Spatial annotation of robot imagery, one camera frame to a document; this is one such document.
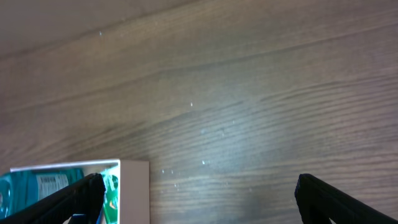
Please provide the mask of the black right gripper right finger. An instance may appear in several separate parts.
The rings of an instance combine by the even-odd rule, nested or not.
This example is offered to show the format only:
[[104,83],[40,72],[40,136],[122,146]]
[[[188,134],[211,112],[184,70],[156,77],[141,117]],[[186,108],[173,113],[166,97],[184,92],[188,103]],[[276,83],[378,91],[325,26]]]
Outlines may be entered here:
[[299,175],[294,195],[304,224],[397,224],[311,174]]

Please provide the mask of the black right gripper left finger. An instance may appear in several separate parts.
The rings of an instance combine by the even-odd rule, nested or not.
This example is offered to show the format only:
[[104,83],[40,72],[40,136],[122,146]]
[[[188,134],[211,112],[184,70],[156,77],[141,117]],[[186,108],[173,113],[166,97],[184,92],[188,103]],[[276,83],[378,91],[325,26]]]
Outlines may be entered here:
[[101,174],[79,181],[1,220],[1,224],[96,223],[104,203]]

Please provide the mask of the green Dettol soap bar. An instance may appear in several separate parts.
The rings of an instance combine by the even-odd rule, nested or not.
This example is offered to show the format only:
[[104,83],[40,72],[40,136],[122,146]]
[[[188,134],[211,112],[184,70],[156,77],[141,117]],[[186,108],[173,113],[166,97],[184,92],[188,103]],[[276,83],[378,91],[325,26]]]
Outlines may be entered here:
[[103,213],[106,224],[118,223],[119,173],[119,167],[101,173],[105,186]]

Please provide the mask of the teal Listerine mouthwash bottle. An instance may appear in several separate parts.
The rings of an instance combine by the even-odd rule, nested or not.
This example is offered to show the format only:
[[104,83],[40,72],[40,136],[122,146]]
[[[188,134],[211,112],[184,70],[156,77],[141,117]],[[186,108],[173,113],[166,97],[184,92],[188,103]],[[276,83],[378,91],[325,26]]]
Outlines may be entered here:
[[82,169],[25,170],[1,176],[1,218],[13,215],[82,179]]

